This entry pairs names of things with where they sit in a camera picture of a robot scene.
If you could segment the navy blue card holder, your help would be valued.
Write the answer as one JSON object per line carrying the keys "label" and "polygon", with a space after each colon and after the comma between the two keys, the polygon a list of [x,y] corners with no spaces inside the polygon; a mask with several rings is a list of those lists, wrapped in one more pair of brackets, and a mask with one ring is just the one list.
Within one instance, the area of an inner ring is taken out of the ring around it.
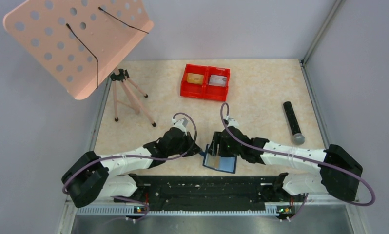
{"label": "navy blue card holder", "polygon": [[206,145],[206,151],[201,152],[200,155],[203,156],[203,162],[202,166],[214,171],[218,172],[224,172],[224,173],[229,173],[229,174],[235,174],[236,173],[236,164],[237,164],[237,157],[220,157],[220,164],[218,169],[210,168],[206,166],[206,160],[208,157],[211,157],[210,154],[208,154],[209,144]]}

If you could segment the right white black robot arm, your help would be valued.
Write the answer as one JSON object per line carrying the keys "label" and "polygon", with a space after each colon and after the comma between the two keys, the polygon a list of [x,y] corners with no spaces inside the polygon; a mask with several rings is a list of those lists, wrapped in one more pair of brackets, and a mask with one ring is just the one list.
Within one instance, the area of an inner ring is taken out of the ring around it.
{"label": "right white black robot arm", "polygon": [[241,157],[263,165],[283,165],[304,171],[303,174],[281,173],[274,184],[274,196],[280,201],[304,193],[330,194],[353,202],[359,180],[342,172],[361,176],[363,167],[341,146],[331,144],[327,149],[302,149],[284,146],[266,138],[246,135],[234,126],[214,132],[207,153],[212,156]]}

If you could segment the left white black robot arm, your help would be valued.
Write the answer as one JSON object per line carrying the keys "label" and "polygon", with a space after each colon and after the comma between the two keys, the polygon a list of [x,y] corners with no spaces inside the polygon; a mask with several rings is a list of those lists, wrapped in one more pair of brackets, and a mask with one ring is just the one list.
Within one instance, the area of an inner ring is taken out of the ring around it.
{"label": "left white black robot arm", "polygon": [[128,197],[136,202],[144,196],[144,188],[127,175],[129,172],[150,169],[201,151],[195,137],[177,127],[132,151],[101,156],[88,151],[62,176],[62,191],[77,208],[113,196]]}

